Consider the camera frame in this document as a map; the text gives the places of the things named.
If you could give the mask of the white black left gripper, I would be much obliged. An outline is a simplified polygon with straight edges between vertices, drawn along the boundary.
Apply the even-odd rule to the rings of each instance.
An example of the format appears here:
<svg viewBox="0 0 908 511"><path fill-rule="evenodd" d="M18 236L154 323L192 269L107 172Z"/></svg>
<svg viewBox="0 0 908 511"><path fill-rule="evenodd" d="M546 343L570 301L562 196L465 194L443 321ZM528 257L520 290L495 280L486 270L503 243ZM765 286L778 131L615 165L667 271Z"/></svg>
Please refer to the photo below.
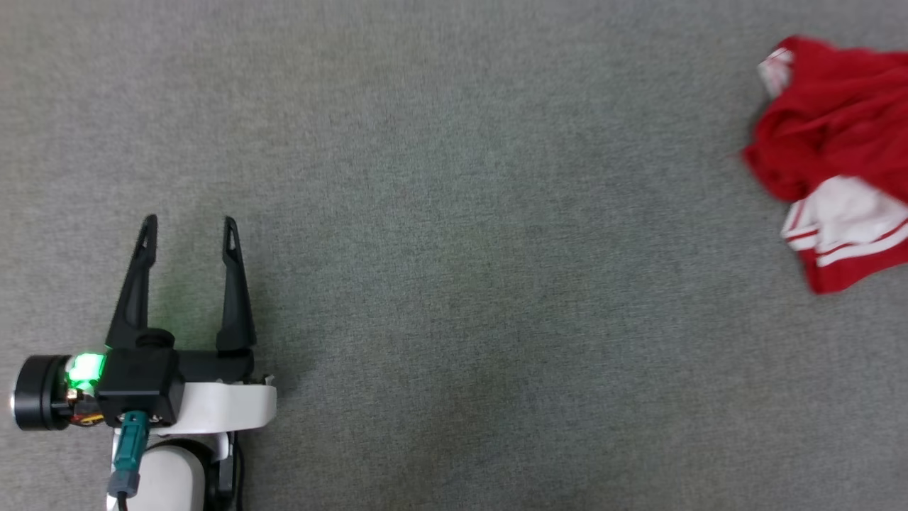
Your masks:
<svg viewBox="0 0 908 511"><path fill-rule="evenodd" d="M116 310L105 339L107 349L172 348L173 335L148 326L150 269L157 253L157 217L140 226ZM223 318L215 347L220 352L256 346L252 302L236 220L223 225L225 287ZM110 353L37 355L23 362L11 392L14 424L23 431L110 427L120 431L127 414L140 413L151 434L221 434L265 427L275 418L277 391L269 381L223 382L209 366L214 356L189 353L188 380L179 373L171 383L156 385L149 366L113 370L103 385Z"/></svg>

